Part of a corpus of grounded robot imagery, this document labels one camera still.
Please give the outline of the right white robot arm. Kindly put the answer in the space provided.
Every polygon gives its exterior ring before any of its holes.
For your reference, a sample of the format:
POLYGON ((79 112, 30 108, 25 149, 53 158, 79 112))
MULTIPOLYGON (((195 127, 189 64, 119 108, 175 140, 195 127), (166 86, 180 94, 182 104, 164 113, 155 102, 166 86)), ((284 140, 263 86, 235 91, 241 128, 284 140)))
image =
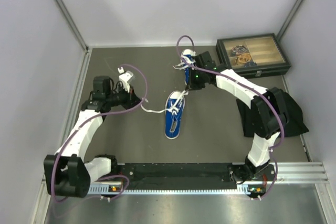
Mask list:
POLYGON ((234 70, 217 66, 208 52, 197 54, 185 49, 181 62, 188 70, 189 90, 214 85, 235 96, 250 110, 254 138, 245 159, 245 174, 252 180, 258 179, 269 165, 270 154, 277 147, 276 139, 285 136, 289 115, 282 90, 255 85, 234 70))

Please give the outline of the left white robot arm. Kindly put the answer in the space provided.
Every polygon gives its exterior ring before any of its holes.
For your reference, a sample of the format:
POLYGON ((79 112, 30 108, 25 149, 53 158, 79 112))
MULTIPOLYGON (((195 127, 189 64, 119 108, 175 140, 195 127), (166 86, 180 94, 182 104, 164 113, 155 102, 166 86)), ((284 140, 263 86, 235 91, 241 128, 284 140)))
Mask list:
POLYGON ((108 76, 93 80, 93 90, 82 104, 77 122, 70 135, 55 154, 44 159, 44 172, 48 193, 51 196, 83 198, 90 185, 105 177, 114 180, 119 174, 113 155, 99 154, 92 161, 84 157, 97 129, 111 114, 111 108, 122 106, 132 111, 140 102, 131 81, 134 74, 126 71, 118 82, 108 76))

